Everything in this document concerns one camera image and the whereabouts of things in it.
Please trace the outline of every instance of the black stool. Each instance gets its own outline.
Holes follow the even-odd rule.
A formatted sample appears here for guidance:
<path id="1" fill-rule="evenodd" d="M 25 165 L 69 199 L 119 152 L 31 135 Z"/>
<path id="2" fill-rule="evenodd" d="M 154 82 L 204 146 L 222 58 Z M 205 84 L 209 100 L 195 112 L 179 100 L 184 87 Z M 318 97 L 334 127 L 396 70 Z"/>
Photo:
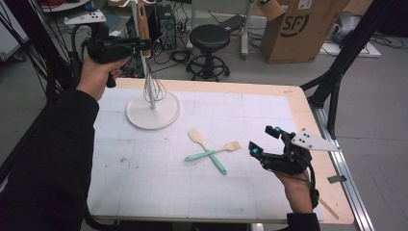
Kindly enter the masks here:
<path id="1" fill-rule="evenodd" d="M 219 75 L 230 75 L 229 67 L 225 62 L 213 55 L 214 52 L 229 44 L 230 37 L 226 30 L 212 24 L 197 26 L 190 32 L 190 41 L 192 45 L 201 51 L 201 55 L 190 60 L 186 66 L 186 70 L 193 74 L 192 80 L 195 80 L 195 77 L 204 78 L 205 80 L 216 78 L 217 82 L 219 82 Z"/>

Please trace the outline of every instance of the metal leg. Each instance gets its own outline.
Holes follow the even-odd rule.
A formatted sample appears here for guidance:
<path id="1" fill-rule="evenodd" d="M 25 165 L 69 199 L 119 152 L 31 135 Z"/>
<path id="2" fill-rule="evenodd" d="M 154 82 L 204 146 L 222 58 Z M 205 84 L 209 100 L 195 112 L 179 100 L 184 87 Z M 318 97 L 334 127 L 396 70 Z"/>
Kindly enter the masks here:
<path id="1" fill-rule="evenodd" d="M 397 0 L 373 1 L 328 71 L 323 76 L 318 77 L 318 79 L 301 86 L 304 90 L 318 86 L 315 93 L 309 97 L 309 102 L 318 108 L 322 107 L 324 101 L 330 94 L 331 97 L 334 98 L 331 100 L 333 104 L 330 104 L 330 113 L 327 121 L 327 127 L 332 138 L 335 138 L 335 113 L 337 111 L 340 83 L 344 74 L 358 57 L 367 42 L 369 42 L 375 29 L 393 9 L 396 2 Z"/>

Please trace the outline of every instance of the white stand base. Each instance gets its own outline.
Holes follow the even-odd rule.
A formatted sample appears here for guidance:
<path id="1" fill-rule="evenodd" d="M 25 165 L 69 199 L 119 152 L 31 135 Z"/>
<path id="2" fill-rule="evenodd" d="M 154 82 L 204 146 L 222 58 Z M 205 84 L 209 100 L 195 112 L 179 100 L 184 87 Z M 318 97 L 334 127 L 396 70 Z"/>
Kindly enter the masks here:
<path id="1" fill-rule="evenodd" d="M 126 115 L 138 128 L 158 130 L 167 127 L 180 115 L 180 103 L 170 92 L 151 109 L 143 94 L 135 95 L 128 103 Z"/>

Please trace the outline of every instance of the wooden spatula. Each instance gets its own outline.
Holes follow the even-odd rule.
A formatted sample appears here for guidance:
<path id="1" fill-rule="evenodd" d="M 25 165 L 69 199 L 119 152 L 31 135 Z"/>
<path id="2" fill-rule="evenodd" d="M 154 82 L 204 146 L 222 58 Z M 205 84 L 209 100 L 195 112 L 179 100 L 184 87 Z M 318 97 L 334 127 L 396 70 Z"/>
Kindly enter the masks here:
<path id="1" fill-rule="evenodd" d="M 240 143 L 238 141 L 233 141 L 233 142 L 225 144 L 225 146 L 223 146 L 223 147 L 221 147 L 219 149 L 202 152 L 202 153 L 198 153 L 198 154 L 195 154 L 195 155 L 191 155 L 191 156 L 186 157 L 184 160 L 187 161 L 187 162 L 195 161 L 197 159 L 206 157 L 206 156 L 214 154 L 216 152 L 225 151 L 225 150 L 235 151 L 235 150 L 238 150 L 238 149 L 241 149 Z"/>
<path id="2" fill-rule="evenodd" d="M 191 128 L 189 130 L 189 137 L 190 137 L 190 139 L 192 141 L 201 144 L 201 146 L 204 148 L 204 150 L 206 150 L 206 151 L 210 150 L 210 148 L 208 148 L 207 143 L 204 142 L 203 135 L 201 135 L 201 132 L 197 128 L 194 127 L 194 128 Z M 209 156 L 210 156 L 211 160 L 213 161 L 213 163 L 218 168 L 218 170 L 224 175 L 227 174 L 227 170 L 222 165 L 222 163 L 217 159 L 217 157 L 214 154 L 210 154 Z"/>

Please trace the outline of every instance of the white paper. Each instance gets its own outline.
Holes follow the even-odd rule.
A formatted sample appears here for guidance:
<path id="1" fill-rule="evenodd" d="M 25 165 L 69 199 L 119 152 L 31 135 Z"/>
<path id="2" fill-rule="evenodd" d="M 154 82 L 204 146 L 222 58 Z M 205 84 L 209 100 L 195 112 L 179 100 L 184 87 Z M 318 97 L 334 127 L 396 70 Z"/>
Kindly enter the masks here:
<path id="1" fill-rule="evenodd" d="M 284 220 L 291 211 L 283 186 L 249 155 L 254 141 L 281 154 L 283 143 L 265 127 L 297 129 L 283 96 L 233 92 L 173 91 L 181 114 L 157 131 L 136 128 L 126 117 L 127 102 L 141 90 L 107 90 L 99 101 L 89 208 L 97 217 L 223 219 L 253 222 Z M 239 141 L 242 149 L 211 159 L 185 162 L 203 152 L 188 131 L 198 128 L 211 149 Z M 322 219 L 321 210 L 318 217 Z"/>

